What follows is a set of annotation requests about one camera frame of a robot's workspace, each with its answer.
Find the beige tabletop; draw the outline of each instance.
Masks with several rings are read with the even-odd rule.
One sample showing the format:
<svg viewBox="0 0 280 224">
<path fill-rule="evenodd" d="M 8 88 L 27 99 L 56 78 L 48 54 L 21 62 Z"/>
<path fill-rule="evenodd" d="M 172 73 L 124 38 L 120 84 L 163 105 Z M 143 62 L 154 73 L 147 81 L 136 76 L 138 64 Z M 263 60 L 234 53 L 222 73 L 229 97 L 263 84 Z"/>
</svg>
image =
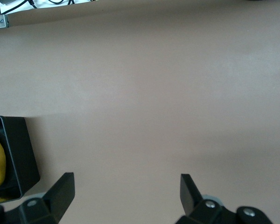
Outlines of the beige tabletop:
<svg viewBox="0 0 280 224">
<path fill-rule="evenodd" d="M 26 117 L 41 173 L 27 196 L 75 173 L 62 224 L 174 224 L 181 173 L 280 224 L 280 0 L 100 0 L 9 19 L 0 115 Z"/>
</svg>

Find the black box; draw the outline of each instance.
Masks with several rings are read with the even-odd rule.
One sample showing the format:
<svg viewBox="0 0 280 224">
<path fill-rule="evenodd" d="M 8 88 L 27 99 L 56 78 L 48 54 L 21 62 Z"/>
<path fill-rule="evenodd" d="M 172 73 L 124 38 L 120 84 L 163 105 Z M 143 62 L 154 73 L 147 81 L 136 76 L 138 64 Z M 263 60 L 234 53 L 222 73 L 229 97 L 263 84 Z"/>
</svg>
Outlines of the black box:
<svg viewBox="0 0 280 224">
<path fill-rule="evenodd" d="M 0 143 L 6 157 L 6 175 L 0 203 L 20 199 L 39 180 L 25 119 L 0 116 Z"/>
</svg>

